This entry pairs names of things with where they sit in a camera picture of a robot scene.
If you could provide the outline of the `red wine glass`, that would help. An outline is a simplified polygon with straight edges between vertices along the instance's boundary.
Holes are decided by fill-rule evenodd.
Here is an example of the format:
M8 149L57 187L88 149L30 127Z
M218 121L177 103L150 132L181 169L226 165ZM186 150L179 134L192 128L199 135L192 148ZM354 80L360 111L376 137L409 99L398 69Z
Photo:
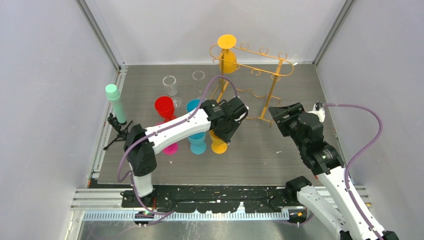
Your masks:
M169 96L160 96L154 102L156 112L164 118L165 122L176 119L174 102Z

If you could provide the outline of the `pink wine glass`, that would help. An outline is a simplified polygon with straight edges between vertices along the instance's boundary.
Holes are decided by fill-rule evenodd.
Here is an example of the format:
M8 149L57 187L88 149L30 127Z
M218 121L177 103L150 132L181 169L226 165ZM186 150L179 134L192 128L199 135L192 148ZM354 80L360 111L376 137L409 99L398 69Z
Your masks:
M170 144L169 146L165 147L165 148L162 150L162 152L163 152L165 155L171 156L171 155L174 155L174 154L178 151L178 149L179 149L178 143L177 143L177 142L175 142L175 143Z

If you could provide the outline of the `yellow wine glass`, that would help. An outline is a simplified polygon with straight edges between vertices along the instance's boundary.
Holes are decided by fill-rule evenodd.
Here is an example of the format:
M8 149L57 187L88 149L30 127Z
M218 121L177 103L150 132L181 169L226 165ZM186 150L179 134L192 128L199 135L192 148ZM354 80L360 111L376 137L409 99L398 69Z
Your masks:
M209 135L211 138L211 149L215 154L223 154L228 149L228 144L221 140L219 137L215 135L215 133L210 130Z
M217 40L217 45L221 48L219 60L220 70L223 75L231 74L237 69L237 57L231 50L236 43L236 37L231 34L224 34Z

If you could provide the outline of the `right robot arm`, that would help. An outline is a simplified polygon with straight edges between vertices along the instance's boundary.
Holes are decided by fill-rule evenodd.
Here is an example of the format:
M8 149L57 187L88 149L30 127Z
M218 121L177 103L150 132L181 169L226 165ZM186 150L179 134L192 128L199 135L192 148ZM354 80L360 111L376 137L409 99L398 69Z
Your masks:
M301 103L269 107L269 113L284 137L290 137L303 164L325 186L334 204L329 203L304 176L288 181L285 198L291 205L303 205L317 217L337 240L397 240L369 211L353 186L349 169L335 147L324 140L326 103L317 102L311 111Z

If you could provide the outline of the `blue wine glass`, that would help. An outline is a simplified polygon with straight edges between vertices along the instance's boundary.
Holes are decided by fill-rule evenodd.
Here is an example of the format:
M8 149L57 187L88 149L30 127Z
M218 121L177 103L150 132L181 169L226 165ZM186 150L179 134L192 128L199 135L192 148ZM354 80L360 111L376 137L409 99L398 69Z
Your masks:
M188 141L190 142L190 150L193 154L201 155L206 151L207 145L205 143L205 138L205 132L199 132L188 137Z
M196 109L197 109L200 102L201 102L201 100L199 98L189 101L186 105L186 111L190 115L192 115L193 113L196 112Z

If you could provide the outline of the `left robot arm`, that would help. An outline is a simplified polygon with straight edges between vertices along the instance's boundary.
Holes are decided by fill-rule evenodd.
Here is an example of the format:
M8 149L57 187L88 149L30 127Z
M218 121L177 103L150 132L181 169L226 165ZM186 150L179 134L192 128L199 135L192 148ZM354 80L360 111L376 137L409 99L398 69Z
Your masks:
M152 173L157 168L156 155L166 147L194 134L212 131L228 144L248 116L249 107L239 96L217 102L214 99L199 102L189 113L161 125L143 128L133 126L124 145L120 165L130 166L134 200L141 207L153 202Z

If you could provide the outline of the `clear wine glass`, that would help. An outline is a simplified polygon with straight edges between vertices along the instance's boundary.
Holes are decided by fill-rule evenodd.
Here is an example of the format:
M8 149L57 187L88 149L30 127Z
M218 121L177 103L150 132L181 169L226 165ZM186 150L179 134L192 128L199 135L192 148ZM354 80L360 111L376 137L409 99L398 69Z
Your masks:
M206 98L203 97L205 90L205 76L206 75L202 70L196 70L192 73L197 99L199 99L201 102L206 100Z
M177 79L173 75L167 75L162 79L162 84L166 94L172 99L174 107L180 107L182 100L179 97Z

